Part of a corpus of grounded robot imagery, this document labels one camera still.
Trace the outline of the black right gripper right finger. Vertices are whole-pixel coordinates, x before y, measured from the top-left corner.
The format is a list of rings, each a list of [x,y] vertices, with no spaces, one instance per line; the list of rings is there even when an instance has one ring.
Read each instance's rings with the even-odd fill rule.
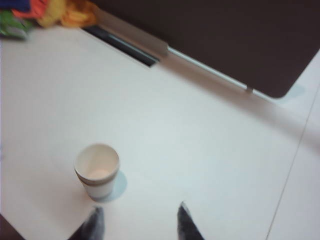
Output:
[[[177,234],[179,240],[204,240],[184,202],[177,210]]]

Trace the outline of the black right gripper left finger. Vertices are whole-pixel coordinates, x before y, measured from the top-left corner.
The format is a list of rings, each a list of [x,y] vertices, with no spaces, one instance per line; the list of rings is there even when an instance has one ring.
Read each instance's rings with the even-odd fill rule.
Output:
[[[95,206],[80,227],[71,235],[72,240],[103,240],[105,234],[104,210]]]

